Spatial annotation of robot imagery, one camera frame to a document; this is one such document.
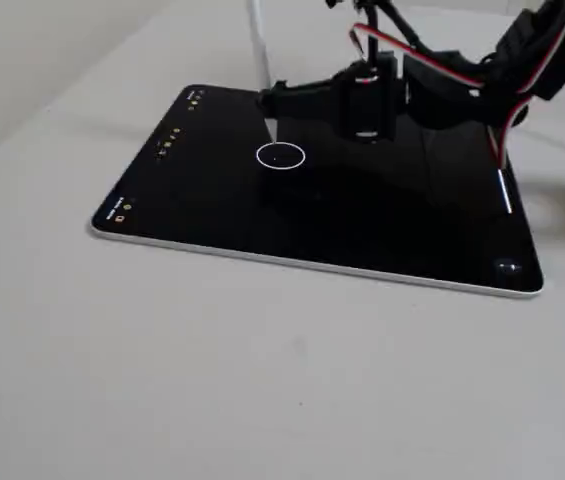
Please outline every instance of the white table surface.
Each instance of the white table surface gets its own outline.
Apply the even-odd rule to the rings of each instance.
[[[269,3],[277,75],[354,58],[346,8]],[[509,22],[410,15],[473,55]],[[564,479],[565,91],[511,142],[536,300],[87,233],[182,87],[255,87],[248,39],[180,0],[0,146],[0,479]]]

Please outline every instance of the stylus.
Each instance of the stylus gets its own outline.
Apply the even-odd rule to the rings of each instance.
[[[246,8],[249,13],[249,25],[251,27],[251,43],[253,44],[253,55],[255,57],[255,72],[258,76],[259,87],[267,90],[273,87],[271,80],[271,69],[269,67],[269,56],[266,51],[264,40],[264,23],[262,21],[262,5],[260,0],[246,0]],[[274,118],[266,118],[266,128],[269,131],[272,142],[278,141],[278,121]]]

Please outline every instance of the tablet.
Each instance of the tablet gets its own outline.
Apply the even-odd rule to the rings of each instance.
[[[543,276],[511,168],[477,123],[395,142],[280,121],[256,93],[184,89],[92,219],[122,240],[328,272],[529,296]]]

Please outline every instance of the white wall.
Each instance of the white wall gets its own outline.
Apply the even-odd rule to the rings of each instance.
[[[169,0],[0,0],[0,139]]]

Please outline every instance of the robotic arm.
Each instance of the robotic arm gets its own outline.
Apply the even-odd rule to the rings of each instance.
[[[326,3],[333,8],[343,1]],[[508,132],[524,121],[531,100],[551,100],[565,85],[565,0],[522,11],[480,63],[459,51],[430,49],[391,0],[353,4],[368,18],[349,32],[362,59],[328,80],[295,87],[277,82],[263,90],[258,102],[265,118],[321,120],[340,137],[367,143],[393,140],[399,115],[436,130],[479,121],[504,168]],[[378,30],[379,11],[405,41]],[[368,37],[366,55],[360,34]],[[402,77],[394,53],[380,51],[380,43],[404,53]]]

